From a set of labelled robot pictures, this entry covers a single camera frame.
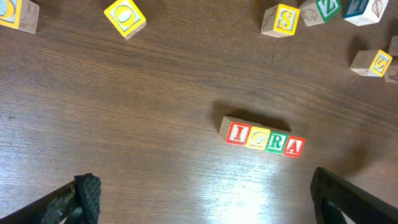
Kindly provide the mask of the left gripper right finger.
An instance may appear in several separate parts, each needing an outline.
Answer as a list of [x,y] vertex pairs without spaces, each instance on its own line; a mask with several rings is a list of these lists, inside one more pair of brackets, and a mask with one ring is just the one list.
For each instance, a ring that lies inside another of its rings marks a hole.
[[310,193],[317,223],[397,223],[397,208],[323,167],[315,169]]

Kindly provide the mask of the green R block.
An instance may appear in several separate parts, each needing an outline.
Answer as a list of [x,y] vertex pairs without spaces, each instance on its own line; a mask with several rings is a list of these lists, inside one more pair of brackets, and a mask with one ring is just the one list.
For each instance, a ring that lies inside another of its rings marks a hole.
[[269,135],[269,140],[266,144],[265,151],[274,154],[282,154],[290,133],[288,131],[283,131],[276,128],[269,129],[271,132]]

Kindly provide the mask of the yellow C block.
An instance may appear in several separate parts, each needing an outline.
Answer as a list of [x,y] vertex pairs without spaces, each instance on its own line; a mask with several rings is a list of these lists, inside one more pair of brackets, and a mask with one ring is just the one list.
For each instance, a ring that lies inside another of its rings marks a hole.
[[246,147],[264,150],[271,135],[271,129],[265,126],[253,125],[248,135]]

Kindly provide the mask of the red I block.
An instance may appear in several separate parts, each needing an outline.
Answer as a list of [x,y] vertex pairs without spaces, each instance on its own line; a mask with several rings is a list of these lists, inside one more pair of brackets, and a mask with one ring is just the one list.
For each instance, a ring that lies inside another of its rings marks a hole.
[[224,116],[221,122],[219,135],[227,144],[244,146],[252,126],[242,119]]

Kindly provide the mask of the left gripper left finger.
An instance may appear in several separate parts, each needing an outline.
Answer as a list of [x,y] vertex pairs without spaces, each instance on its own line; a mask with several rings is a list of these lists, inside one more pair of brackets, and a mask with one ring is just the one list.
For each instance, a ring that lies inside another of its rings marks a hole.
[[100,214],[101,181],[87,173],[1,218],[1,223],[90,223],[97,224]]

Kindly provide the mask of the red A block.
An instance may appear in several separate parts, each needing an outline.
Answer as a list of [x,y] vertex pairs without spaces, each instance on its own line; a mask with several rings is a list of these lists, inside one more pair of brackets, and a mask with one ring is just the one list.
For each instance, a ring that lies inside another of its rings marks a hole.
[[305,145],[305,138],[297,137],[286,133],[287,140],[285,142],[284,150],[282,155],[286,157],[299,158]]

